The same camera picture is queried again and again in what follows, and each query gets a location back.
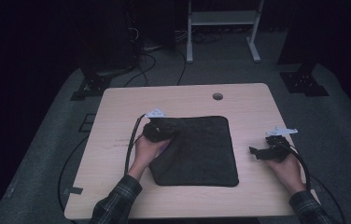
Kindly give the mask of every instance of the black fabric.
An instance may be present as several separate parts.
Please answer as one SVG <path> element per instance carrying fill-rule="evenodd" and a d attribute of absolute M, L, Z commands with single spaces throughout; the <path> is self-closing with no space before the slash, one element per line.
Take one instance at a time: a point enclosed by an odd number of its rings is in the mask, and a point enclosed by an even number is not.
<path fill-rule="evenodd" d="M 160 186 L 238 185 L 229 123 L 220 116 L 166 119 L 179 130 L 149 168 Z"/>

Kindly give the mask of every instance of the white metal frame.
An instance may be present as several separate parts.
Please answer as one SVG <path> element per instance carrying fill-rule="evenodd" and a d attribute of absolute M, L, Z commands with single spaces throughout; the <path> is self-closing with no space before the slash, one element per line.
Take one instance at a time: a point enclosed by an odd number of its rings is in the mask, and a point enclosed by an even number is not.
<path fill-rule="evenodd" d="M 188 42 L 187 42 L 187 62 L 193 63 L 192 47 L 192 26 L 194 25 L 239 25 L 252 24 L 251 36 L 247 37 L 247 44 L 251 51 L 255 63 L 260 62 L 260 55 L 255 47 L 254 41 L 260 23 L 264 0 L 260 0 L 257 10 L 246 11 L 192 11 L 191 0 L 188 6 Z"/>

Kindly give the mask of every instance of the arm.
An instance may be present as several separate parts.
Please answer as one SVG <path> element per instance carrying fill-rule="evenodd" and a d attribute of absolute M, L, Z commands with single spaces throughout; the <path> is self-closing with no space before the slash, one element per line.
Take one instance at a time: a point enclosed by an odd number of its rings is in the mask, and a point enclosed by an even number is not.
<path fill-rule="evenodd" d="M 94 206 L 91 224 L 127 223 L 134 200 L 141 192 L 139 183 L 149 164 L 155 159 L 158 151 L 167 147 L 170 140 L 152 143 L 144 135 L 135 143 L 135 158 L 129 169 L 116 187 Z"/>
<path fill-rule="evenodd" d="M 265 162 L 272 168 L 277 178 L 291 195 L 289 204 L 302 224 L 332 223 L 321 205 L 306 190 L 301 179 L 301 166 L 293 155 L 289 154 L 280 163 L 275 161 Z"/>

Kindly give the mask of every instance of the gray carpet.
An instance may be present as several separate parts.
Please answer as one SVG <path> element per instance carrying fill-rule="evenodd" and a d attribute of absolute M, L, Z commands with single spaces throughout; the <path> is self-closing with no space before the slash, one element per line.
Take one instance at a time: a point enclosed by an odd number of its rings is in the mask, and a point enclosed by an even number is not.
<path fill-rule="evenodd" d="M 267 84 L 287 126 L 299 130 L 292 139 L 310 172 L 330 189 L 343 208 L 347 222 L 351 223 L 351 101 L 334 74 L 320 65 L 314 70 L 314 77 L 330 96 L 306 97 L 288 93 L 279 72 L 294 71 L 298 66 L 276 65 L 286 33 L 258 33 L 256 44 L 261 63 L 253 63 L 245 37 L 246 34 L 224 35 L 218 42 L 194 45 L 194 63 L 187 64 L 180 85 Z M 178 48 L 185 53 L 185 44 Z M 184 65 L 181 54 L 163 49 L 150 55 L 156 58 L 156 64 L 147 72 L 148 84 L 176 85 Z M 143 70 L 151 65 L 149 57 L 142 57 Z M 114 78 L 110 88 L 123 87 L 138 73 L 134 70 Z M 59 206 L 58 178 L 69 155 L 88 135 L 78 131 L 81 123 L 88 113 L 97 111 L 101 100 L 100 97 L 88 97 L 84 101 L 70 101 L 82 80 L 83 76 L 77 70 L 60 89 L 0 202 L 0 223 L 70 223 Z M 129 86 L 144 84 L 144 78 L 138 77 Z M 62 204 L 66 204 L 66 193 L 72 187 L 85 143 L 76 148 L 63 171 Z M 315 181 L 313 187 L 325 209 L 340 219 L 329 194 Z M 299 222 L 295 217 L 260 217 L 260 223 Z"/>

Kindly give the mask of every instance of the plaid shirt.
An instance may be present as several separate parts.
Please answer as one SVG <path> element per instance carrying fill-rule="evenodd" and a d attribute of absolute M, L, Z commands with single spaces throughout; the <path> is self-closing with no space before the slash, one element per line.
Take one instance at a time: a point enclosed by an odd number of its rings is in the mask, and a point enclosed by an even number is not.
<path fill-rule="evenodd" d="M 108 197 L 94 206 L 90 224 L 127 223 L 135 198 L 143 188 L 137 180 L 125 175 Z M 289 200 L 302 224 L 330 224 L 327 213 L 308 191 L 294 194 Z"/>
<path fill-rule="evenodd" d="M 327 213 L 308 191 L 300 191 L 292 195 L 289 205 L 294 209 L 302 224 L 330 224 Z"/>
<path fill-rule="evenodd" d="M 108 197 L 94 206 L 91 224 L 127 223 L 135 198 L 143 188 L 137 180 L 125 175 Z"/>

